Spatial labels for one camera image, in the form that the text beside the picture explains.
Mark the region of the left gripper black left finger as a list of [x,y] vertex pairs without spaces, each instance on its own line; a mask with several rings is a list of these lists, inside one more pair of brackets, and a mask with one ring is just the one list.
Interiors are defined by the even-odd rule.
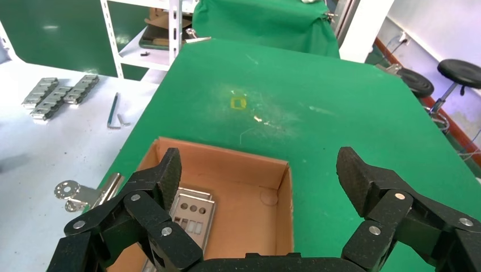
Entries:
[[134,244],[158,271],[189,271],[202,262],[202,249],[169,215],[181,173],[177,148],[133,173],[117,196],[65,226],[47,271],[106,271]]

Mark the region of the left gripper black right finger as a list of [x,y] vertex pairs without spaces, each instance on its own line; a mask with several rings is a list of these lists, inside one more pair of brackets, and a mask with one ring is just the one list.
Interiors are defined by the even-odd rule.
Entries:
[[380,271],[397,243],[436,271],[480,270],[480,222],[416,192],[393,170],[365,163],[351,147],[337,155],[336,173],[363,222],[341,256]]

